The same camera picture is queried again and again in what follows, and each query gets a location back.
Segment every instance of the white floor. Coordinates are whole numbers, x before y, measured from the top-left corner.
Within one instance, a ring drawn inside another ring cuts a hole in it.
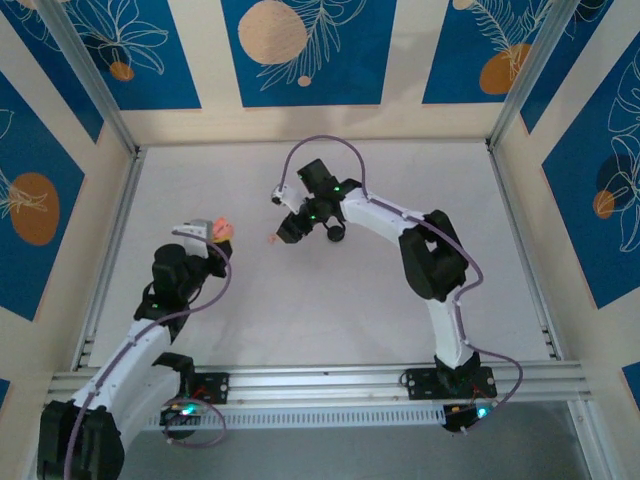
[[[374,193],[408,208],[444,210],[486,274],[464,298],[477,346],[521,360],[548,353],[486,148],[482,143],[359,141]],[[190,317],[173,345],[200,365],[313,365],[432,361],[435,344],[422,300],[408,287],[397,249],[358,226],[340,244],[317,228],[297,245],[269,245],[286,215],[270,202],[289,143],[151,148],[98,326],[90,365],[126,334],[156,248],[179,241],[171,227],[225,215],[236,227],[233,281],[210,310]],[[353,154],[316,142],[295,171],[322,158],[342,180],[359,179]],[[468,278],[473,278],[468,270]],[[197,304],[223,280],[211,279]]]

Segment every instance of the white arm segment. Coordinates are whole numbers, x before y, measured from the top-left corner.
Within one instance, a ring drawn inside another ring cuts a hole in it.
[[[149,418],[160,412],[168,400],[175,398],[179,389],[180,374],[173,369],[156,365],[147,370],[144,383],[138,386],[122,422],[116,423],[125,452]]]
[[[376,195],[369,194],[372,198],[378,198],[385,203],[388,203],[392,207],[396,207],[399,210],[405,211],[404,208],[394,205],[391,202],[387,202],[383,198]],[[370,203],[361,188],[356,188],[349,192],[345,199],[340,202],[340,209],[344,218],[349,223],[357,223],[365,228],[368,228],[372,232],[383,236],[397,247],[398,237],[402,235],[402,232],[407,228],[413,228],[416,226],[415,222],[399,217],[398,215],[386,210],[378,205]],[[422,218],[424,216],[421,212],[413,212],[406,210],[408,215]]]
[[[173,227],[173,230],[190,233],[191,235],[196,235],[207,240],[213,238],[213,222],[211,220],[191,220],[191,222],[185,223],[184,225]],[[198,255],[202,258],[209,256],[207,244],[195,238],[184,237],[184,249],[187,255]]]
[[[98,373],[72,397],[76,406],[81,407],[90,392],[95,391],[95,384],[108,368],[118,352],[148,325],[154,323],[152,320],[141,319],[133,322],[127,338],[116,349],[116,352],[107,361]],[[135,346],[131,347],[118,365],[109,375],[107,381],[100,389],[100,393],[89,404],[89,410],[95,410],[104,406],[113,415],[113,419],[123,435],[123,445],[125,438],[132,440],[142,428],[135,430],[137,425],[128,419],[132,415],[132,410],[139,402],[140,409],[144,412],[137,412],[141,418],[147,419],[156,414],[162,404],[175,397],[180,390],[180,374],[178,372],[168,372],[162,367],[151,367],[153,363],[166,352],[171,346],[169,330],[158,326],[152,328],[142,337]],[[147,390],[145,395],[153,392],[155,398],[143,398],[143,390]],[[130,425],[130,431],[125,431],[124,426]]]
[[[369,194],[369,196],[405,212],[407,216],[415,218],[424,216],[422,212],[405,210],[376,195]],[[361,188],[349,192],[340,203],[340,208],[347,222],[357,223],[378,235],[382,235],[393,242],[396,247],[399,247],[398,238],[402,232],[416,226],[415,222],[405,220],[389,210],[368,202]],[[431,323],[433,323],[436,356],[446,366],[455,369],[469,360],[473,351],[462,342],[461,332],[455,319],[452,298],[453,294],[450,294],[445,302],[425,300],[425,303],[429,309]]]
[[[455,369],[471,358],[473,350],[462,342],[462,335],[456,322],[454,292],[444,302],[425,300],[433,331],[436,336],[436,357],[447,367]]]

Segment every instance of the green led light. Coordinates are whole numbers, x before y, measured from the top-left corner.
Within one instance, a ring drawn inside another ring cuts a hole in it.
[[[184,409],[182,409],[182,414],[183,415],[191,415],[195,411],[196,411],[196,406],[195,405],[189,405],[188,407],[185,407]]]

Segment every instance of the pink object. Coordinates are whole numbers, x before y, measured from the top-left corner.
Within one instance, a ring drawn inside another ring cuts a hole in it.
[[[231,225],[225,217],[220,217],[213,223],[214,242],[224,242],[227,240],[231,240],[234,233],[235,229],[233,228],[233,225]]]

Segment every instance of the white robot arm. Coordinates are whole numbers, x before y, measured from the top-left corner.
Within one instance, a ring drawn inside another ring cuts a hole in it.
[[[340,241],[345,224],[355,223],[386,238],[400,249],[407,282],[427,305],[436,339],[436,363],[443,367],[443,373],[450,373],[445,383],[453,387],[456,379],[451,377],[460,376],[456,372],[479,367],[477,354],[462,338],[452,301],[466,280],[468,263],[451,245],[410,220],[424,219],[458,241],[448,217],[440,211],[425,215],[407,210],[370,193],[367,197],[359,182],[338,182],[319,159],[299,170],[298,176],[313,196],[305,198],[290,185],[275,188],[273,203],[286,205],[291,211],[277,235],[285,243],[296,243],[322,224],[330,240]],[[339,225],[329,227],[327,222],[332,218]]]
[[[40,479],[64,478],[64,457],[78,417],[82,428],[74,439],[71,478],[115,479],[147,419],[167,401],[192,396],[197,387],[193,360],[167,350],[187,321],[192,295],[210,275],[226,277],[226,261],[200,240],[212,239],[212,227],[206,220],[174,227],[174,232],[192,237],[185,237],[184,246],[168,244],[156,250],[153,282],[144,289],[135,321],[115,353],[69,402],[45,407],[38,444]],[[231,256],[228,241],[217,246]],[[169,314],[176,318],[157,324]]]

